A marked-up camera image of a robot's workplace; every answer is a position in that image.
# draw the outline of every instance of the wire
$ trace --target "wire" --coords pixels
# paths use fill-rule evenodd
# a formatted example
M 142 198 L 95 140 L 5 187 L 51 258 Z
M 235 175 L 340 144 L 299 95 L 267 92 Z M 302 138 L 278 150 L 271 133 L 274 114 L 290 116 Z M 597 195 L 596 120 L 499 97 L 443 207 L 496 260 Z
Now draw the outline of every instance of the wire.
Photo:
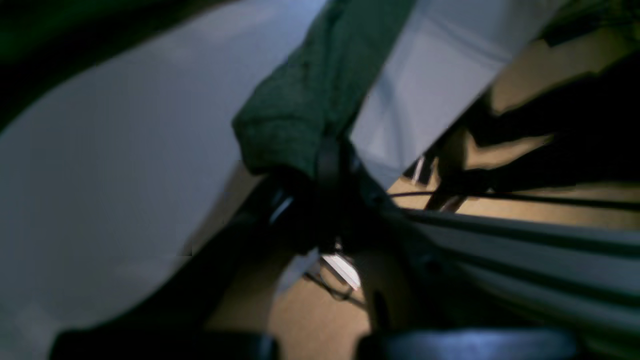
M 390 197 L 409 197 L 409 196 L 425 196 L 425 195 L 433 195 L 433 192 L 407 192 L 407 193 L 390 193 L 389 194 Z M 484 197 L 487 199 L 546 202 L 549 204 L 589 206 L 592 208 L 640 211 L 640 203 L 637 203 L 637 202 L 569 199 L 566 197 L 542 197 L 542 196 L 517 195 L 514 193 L 455 193 L 454 195 L 463 195 L 467 197 Z
M 329 295 L 331 295 L 331 297 L 334 298 L 335 300 L 350 302 L 361 309 L 366 309 L 366 305 L 362 301 L 358 299 L 354 299 L 351 296 L 353 294 L 352 287 L 349 287 L 349 290 L 347 290 L 346 292 L 342 292 L 332 288 L 329 284 L 327 284 L 324 278 L 322 277 L 322 275 L 320 274 L 313 275 L 311 273 L 305 272 L 305 277 L 308 280 L 311 280 L 312 282 L 314 282 L 316 285 L 325 289 L 329 293 Z

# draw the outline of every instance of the light beige surface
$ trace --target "light beige surface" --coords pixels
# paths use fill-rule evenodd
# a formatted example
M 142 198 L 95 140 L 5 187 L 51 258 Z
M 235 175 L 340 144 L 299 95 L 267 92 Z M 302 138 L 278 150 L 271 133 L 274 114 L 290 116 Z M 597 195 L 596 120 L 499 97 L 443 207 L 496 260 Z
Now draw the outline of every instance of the light beige surface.
M 498 78 L 493 88 L 493 107 L 504 111 L 535 96 L 546 87 L 561 83 L 585 71 L 601 70 L 628 53 L 634 45 L 608 29 L 578 38 L 555 48 L 542 41 L 532 43 Z M 544 138 L 477 149 L 469 138 L 468 168 L 495 167 L 505 164 L 540 146 Z M 434 190 L 437 176 L 427 187 L 399 179 L 390 193 Z M 545 196 L 582 197 L 587 199 L 640 200 L 640 188 L 599 184 L 576 189 L 537 191 Z M 428 197 L 398 198 L 407 208 L 422 209 Z M 506 200 L 470 199 L 458 213 L 571 224 L 610 229 L 640 229 L 640 215 L 628 211 L 577 208 L 550 204 L 533 204 Z M 311 282 L 298 281 L 276 300 L 271 313 L 271 332 L 278 336 L 287 359 L 351 359 L 354 346 L 367 332 L 368 321 L 361 309 L 334 301 L 327 292 Z

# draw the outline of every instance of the cable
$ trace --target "cable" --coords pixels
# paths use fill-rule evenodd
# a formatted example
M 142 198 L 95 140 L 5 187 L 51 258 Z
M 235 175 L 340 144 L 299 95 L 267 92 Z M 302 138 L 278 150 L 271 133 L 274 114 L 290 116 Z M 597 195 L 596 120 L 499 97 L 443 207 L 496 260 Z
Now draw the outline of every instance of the cable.
M 322 277 L 322 275 L 317 274 L 317 275 L 313 275 L 311 273 L 305 272 L 305 277 L 308 280 L 313 281 L 316 285 L 320 286 L 321 288 L 325 289 L 329 295 L 331 295 L 331 297 L 333 297 L 335 300 L 338 301 L 347 301 L 352 303 L 353 305 L 366 310 L 366 305 L 362 302 L 359 301 L 357 299 L 354 299 L 351 295 L 353 294 L 353 288 L 349 287 L 349 290 L 347 290 L 347 292 L 341 292 L 339 290 L 336 290 L 334 288 L 332 288 L 329 284 L 326 283 L 326 281 L 324 280 L 324 278 Z
M 390 193 L 389 194 L 390 197 L 409 197 L 409 196 L 425 196 L 425 195 L 433 195 L 433 192 L 406 192 L 406 193 Z M 530 195 L 517 195 L 514 193 L 455 193 L 454 195 L 463 195 L 467 197 L 481 197 L 481 198 L 484 197 L 487 199 L 546 202 L 549 204 L 589 206 L 592 208 L 640 211 L 640 203 L 637 203 L 637 202 L 569 199 L 566 197 L 542 197 L 542 196 L 530 196 Z

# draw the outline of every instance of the wooden floor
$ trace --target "wooden floor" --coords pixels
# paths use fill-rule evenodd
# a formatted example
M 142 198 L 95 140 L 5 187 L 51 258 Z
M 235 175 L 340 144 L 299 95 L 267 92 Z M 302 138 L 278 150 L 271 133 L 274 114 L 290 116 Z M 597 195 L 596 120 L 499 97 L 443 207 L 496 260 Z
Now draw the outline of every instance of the wooden floor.
M 633 44 L 611 30 L 603 29 L 554 48 L 542 41 L 532 43 L 498 78 L 493 107 L 500 111 L 534 96 L 548 86 L 588 70 L 598 71 L 624 56 Z M 507 163 L 539 146 L 542 138 L 528 138 L 490 149 L 477 149 L 468 139 L 468 168 L 494 167 Z M 432 190 L 437 176 L 424 187 L 399 179 L 390 193 Z M 640 201 L 640 187 L 601 184 L 546 191 L 546 196 Z M 423 208 L 428 197 L 398 199 L 399 205 Z M 640 229 L 640 215 L 627 211 L 532 204 L 506 200 L 468 200 L 459 213 L 534 222 L 570 224 L 609 229 Z M 358 338 L 369 324 L 361 309 L 336 302 L 321 288 L 298 281 L 276 300 L 270 330 L 280 340 L 286 359 L 351 359 Z

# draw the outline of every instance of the black cable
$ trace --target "black cable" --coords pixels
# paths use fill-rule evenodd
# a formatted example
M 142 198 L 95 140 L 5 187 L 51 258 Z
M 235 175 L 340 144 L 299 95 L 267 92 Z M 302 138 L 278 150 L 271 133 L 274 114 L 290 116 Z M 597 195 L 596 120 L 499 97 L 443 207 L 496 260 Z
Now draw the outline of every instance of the black cable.
M 351 295 L 353 294 L 353 288 L 349 287 L 349 290 L 347 290 L 347 292 L 341 292 L 339 290 L 336 290 L 334 288 L 332 288 L 329 284 L 326 283 L 326 281 L 324 280 L 324 278 L 322 277 L 322 275 L 317 274 L 317 275 L 313 275 L 310 274 L 308 272 L 305 272 L 305 277 L 308 280 L 311 280 L 312 282 L 314 282 L 316 285 L 320 286 L 321 288 L 325 289 L 329 295 L 331 295 L 331 297 L 333 297 L 335 300 L 338 301 L 347 301 L 352 303 L 353 305 L 366 310 L 366 306 L 362 301 L 359 301 L 357 299 L 354 299 Z
M 425 196 L 425 195 L 433 195 L 433 192 L 406 192 L 406 193 L 389 194 L 390 197 L 409 197 L 409 196 Z M 637 203 L 637 202 L 569 199 L 566 197 L 542 197 L 542 196 L 530 196 L 530 195 L 517 195 L 514 193 L 455 193 L 453 195 L 462 195 L 467 197 L 481 197 L 481 198 L 487 198 L 487 199 L 500 199 L 500 200 L 546 202 L 549 204 L 588 206 L 591 208 L 640 211 L 640 203 Z

